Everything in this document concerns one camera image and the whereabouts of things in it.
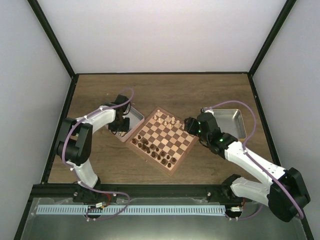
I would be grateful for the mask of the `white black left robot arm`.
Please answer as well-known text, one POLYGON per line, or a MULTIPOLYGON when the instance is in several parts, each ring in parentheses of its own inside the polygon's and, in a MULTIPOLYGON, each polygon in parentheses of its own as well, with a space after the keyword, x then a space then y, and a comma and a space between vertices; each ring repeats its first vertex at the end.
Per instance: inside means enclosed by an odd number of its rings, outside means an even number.
POLYGON ((84 195, 91 202, 97 202, 102 194, 123 195, 130 199, 127 193, 102 191, 97 186, 100 179, 92 168, 90 155, 93 134, 111 123, 121 126, 122 114, 131 100, 131 97, 119 94, 114 102, 101 105, 93 112, 75 119, 67 117, 62 121, 54 152, 75 173, 77 183, 85 188, 84 195))

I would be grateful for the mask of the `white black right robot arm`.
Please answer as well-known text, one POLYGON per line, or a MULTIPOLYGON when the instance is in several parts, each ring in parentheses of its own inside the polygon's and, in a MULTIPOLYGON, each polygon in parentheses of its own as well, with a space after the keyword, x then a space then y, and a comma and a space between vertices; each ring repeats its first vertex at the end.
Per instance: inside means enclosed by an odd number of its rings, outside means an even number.
POLYGON ((246 148, 235 136, 222 132, 211 110, 197 118, 186 118, 184 130, 198 137, 213 154, 238 165, 257 179, 254 182, 241 176, 230 177, 230 184, 222 188, 225 200, 232 202, 238 197, 253 200, 267 206, 283 222, 304 218, 303 208, 311 198, 297 169, 273 164, 246 148))

